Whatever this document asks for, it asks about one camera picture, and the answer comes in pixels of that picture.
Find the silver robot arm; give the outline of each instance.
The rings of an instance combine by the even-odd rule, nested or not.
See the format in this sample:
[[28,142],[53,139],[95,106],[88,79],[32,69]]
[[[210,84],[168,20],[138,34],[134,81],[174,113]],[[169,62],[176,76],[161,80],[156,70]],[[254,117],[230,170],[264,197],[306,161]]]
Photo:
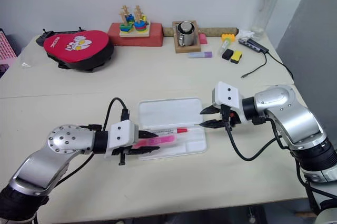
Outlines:
[[203,114],[223,113],[227,108],[230,112],[226,114],[230,117],[206,121],[202,126],[219,128],[229,122],[235,126],[272,120],[277,129],[274,133],[281,134],[296,160],[298,177],[306,188],[311,208],[319,214],[316,223],[337,221],[337,154],[316,117],[298,102],[290,86],[272,86],[245,99],[237,88],[219,82],[212,100],[212,106],[204,109]]
[[31,223],[40,206],[48,202],[48,194],[60,183],[70,161],[79,154],[121,155],[142,154],[159,147],[132,149],[141,138],[155,134],[140,131],[130,120],[113,124],[109,131],[61,125],[47,136],[45,145],[31,154],[15,172],[0,193],[0,223]]

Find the red bag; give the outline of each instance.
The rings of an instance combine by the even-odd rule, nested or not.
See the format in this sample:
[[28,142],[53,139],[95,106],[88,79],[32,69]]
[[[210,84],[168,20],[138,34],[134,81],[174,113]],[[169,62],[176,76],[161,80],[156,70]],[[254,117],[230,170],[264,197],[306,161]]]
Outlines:
[[63,69],[92,71],[111,58],[114,46],[102,31],[56,34],[43,44],[48,57]]

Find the water bottle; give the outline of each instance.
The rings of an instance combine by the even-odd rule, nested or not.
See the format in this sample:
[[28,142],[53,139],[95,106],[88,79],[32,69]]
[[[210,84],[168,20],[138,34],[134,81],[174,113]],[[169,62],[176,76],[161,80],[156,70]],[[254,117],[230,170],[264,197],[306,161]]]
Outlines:
[[277,0],[262,0],[261,6],[251,28],[251,31],[255,33],[253,35],[255,40],[258,41],[262,38],[268,21],[275,8],[276,2]]

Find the metal cup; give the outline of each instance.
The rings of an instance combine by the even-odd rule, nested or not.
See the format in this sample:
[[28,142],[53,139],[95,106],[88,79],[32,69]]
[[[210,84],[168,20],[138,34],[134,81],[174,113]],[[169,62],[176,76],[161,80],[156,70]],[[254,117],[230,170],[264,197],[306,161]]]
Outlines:
[[195,41],[195,28],[190,21],[183,21],[177,26],[179,46],[191,46]]

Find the table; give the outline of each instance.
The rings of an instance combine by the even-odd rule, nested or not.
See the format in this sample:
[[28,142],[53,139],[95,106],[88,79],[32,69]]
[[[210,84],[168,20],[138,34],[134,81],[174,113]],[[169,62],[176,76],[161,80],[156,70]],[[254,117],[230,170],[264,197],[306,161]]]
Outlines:
[[[163,47],[116,47],[111,61],[87,73],[59,69],[32,39],[0,80],[0,187],[29,154],[41,148],[51,129],[66,123],[103,123],[115,96],[125,101],[131,120],[137,122],[138,103],[143,100],[197,96],[204,107],[210,105],[218,81],[238,87],[246,97],[273,84],[294,84],[286,69],[271,59],[241,79],[263,62],[263,55],[235,42],[231,49],[242,51],[243,57],[233,64],[216,54],[220,38],[208,41],[211,59],[175,54],[173,39],[164,38]],[[267,37],[260,43],[280,59]],[[33,62],[31,68],[21,68],[24,57]],[[120,108],[113,108],[110,123],[119,116]],[[269,124],[238,125],[233,135],[246,156],[273,138]],[[244,162],[223,129],[207,129],[206,138],[205,153],[148,161],[131,156],[123,167],[118,166],[118,157],[97,155],[52,191],[49,203],[40,207],[39,220],[107,220],[306,197],[293,158],[277,144],[256,160]],[[86,158],[75,158],[69,171]]]

